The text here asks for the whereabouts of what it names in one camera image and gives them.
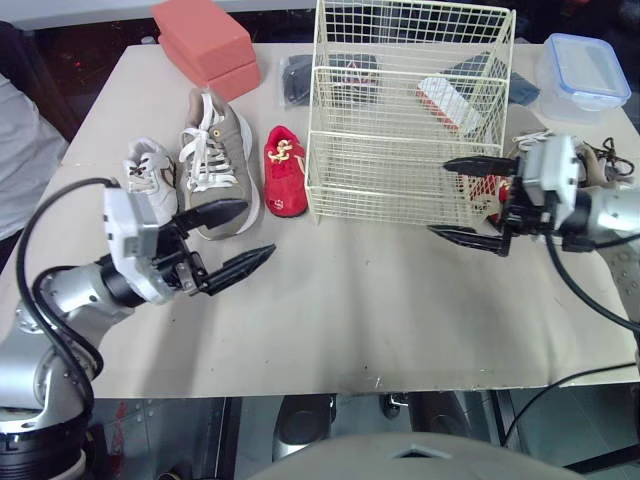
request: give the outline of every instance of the white table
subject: white table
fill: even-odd
[[[281,57],[310,45],[256,45],[262,85],[233,102],[262,150],[278,123],[306,138],[307,109],[283,110],[275,78]],[[516,47],[514,69],[533,79],[538,46]],[[158,46],[129,47],[72,142],[49,193],[89,176],[122,179],[127,142],[146,135],[177,152],[189,81]],[[597,144],[614,135],[639,160],[640,138],[618,109],[598,127],[545,120]],[[254,161],[262,161],[260,156]],[[107,252],[102,194],[85,189],[44,218],[28,255],[31,277],[47,266]],[[633,359],[631,334],[591,312],[564,286],[545,248],[513,242],[508,258],[456,247],[424,228],[309,215],[257,225],[220,242],[194,237],[210,269],[275,242],[249,279],[209,298],[144,305],[101,346],[98,397],[197,397],[537,386],[578,370]],[[598,301],[624,314],[597,255],[563,255]],[[17,302],[13,263],[0,278],[0,338]],[[589,383],[636,381],[634,369]]]

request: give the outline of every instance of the white wire basket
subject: white wire basket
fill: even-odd
[[[515,12],[319,0],[305,186],[316,216],[477,226],[500,179],[442,163],[501,155]]]

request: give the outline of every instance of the person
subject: person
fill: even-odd
[[[35,104],[0,74],[0,271],[67,146]]]

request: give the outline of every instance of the red box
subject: red box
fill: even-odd
[[[160,31],[200,78],[256,61],[249,33],[211,0],[169,0],[151,8]]]
[[[247,93],[260,84],[260,68],[254,61],[247,65],[234,68],[215,78],[205,79],[182,57],[170,40],[160,35],[160,45],[167,57],[185,74],[185,76],[199,87],[210,87],[227,102]]]

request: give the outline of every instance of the gray shoe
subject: gray shoe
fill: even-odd
[[[253,136],[247,121],[211,90],[189,94],[188,127],[180,136],[178,198],[182,210],[221,199],[249,207],[231,222],[198,232],[219,240],[247,230],[258,217],[260,197],[249,172]]]

